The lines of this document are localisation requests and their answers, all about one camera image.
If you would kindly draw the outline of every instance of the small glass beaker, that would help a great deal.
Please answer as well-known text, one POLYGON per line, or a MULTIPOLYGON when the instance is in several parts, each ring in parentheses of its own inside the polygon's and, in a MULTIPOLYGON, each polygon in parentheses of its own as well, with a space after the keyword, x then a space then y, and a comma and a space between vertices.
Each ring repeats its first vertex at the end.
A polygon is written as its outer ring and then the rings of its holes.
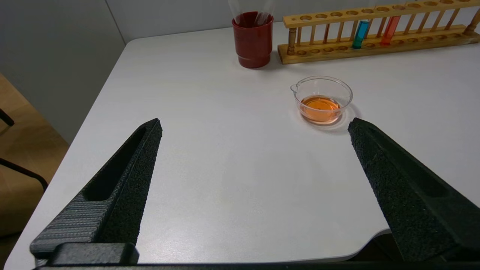
POLYGON ((302 116, 318 125, 335 123, 353 99, 346 83, 328 76, 307 77, 290 89, 302 116))

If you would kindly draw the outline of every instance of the wooden test tube rack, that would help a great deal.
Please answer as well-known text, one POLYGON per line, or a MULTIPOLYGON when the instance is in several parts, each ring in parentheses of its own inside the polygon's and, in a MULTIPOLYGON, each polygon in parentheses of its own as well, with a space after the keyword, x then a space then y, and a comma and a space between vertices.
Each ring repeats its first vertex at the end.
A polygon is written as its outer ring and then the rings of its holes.
POLYGON ((405 5, 396 6, 284 16, 283 23, 285 28, 289 29, 288 44, 278 45, 278 54, 283 64, 292 64, 478 43, 480 35, 474 30, 480 22, 480 9, 468 26, 452 25, 461 8, 475 6, 480 6, 480 0, 432 0, 407 2, 405 5), (439 27, 438 24, 446 10, 454 12, 447 25, 439 27), (433 27, 423 28, 428 16, 434 11, 440 12, 433 27), (413 19, 419 13, 424 13, 423 20, 418 29, 411 30, 413 19), (402 15, 410 16, 407 27, 395 32, 390 45, 380 45, 386 19, 402 15), (382 19, 378 32, 369 35, 367 30, 361 49, 353 49, 352 40, 359 20, 369 20, 371 25, 377 18, 382 19), (354 22, 351 36, 342 37, 344 23, 348 21, 354 22), (337 38, 328 39, 330 24, 333 23, 340 23, 339 32, 337 38), (317 25, 326 25, 321 40, 315 40, 317 25), (302 29, 308 26, 312 27, 310 41, 301 42, 302 29))

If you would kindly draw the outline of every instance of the gray wall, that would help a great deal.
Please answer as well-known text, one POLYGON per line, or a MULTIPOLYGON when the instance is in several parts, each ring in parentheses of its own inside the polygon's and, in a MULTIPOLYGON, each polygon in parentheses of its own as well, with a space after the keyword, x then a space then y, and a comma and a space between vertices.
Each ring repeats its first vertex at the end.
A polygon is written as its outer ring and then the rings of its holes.
MULTIPOLYGON (((259 10, 260 0, 239 0, 245 11, 259 10)), ((400 0, 380 0, 398 3, 400 0)), ((107 0, 129 42, 136 38, 230 27, 227 0, 107 0)), ((374 5, 374 0, 276 0, 274 17, 374 5)))
POLYGON ((0 0, 0 72, 68 143, 124 46, 104 0, 0 0))

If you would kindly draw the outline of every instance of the orange liquid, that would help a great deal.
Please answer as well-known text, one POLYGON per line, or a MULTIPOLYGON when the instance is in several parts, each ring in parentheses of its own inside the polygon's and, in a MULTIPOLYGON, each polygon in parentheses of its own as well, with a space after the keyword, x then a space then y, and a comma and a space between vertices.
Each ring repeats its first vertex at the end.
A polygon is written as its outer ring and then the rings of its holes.
POLYGON ((335 100, 320 95, 308 96, 301 101, 308 107, 301 106, 302 115, 308 120, 317 124, 330 124, 335 122, 340 116, 340 104, 335 100))

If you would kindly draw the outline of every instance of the red liquid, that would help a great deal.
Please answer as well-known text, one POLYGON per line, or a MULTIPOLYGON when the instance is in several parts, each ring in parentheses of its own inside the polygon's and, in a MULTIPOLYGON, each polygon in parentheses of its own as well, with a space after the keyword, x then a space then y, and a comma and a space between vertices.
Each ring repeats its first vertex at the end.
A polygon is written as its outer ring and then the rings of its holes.
POLYGON ((392 37, 395 34, 396 26, 398 25, 399 21, 400 21, 400 16, 390 17, 390 20, 388 20, 387 28, 385 29, 385 33, 382 38, 382 42, 380 42, 380 45, 390 45, 390 42, 392 41, 392 37))

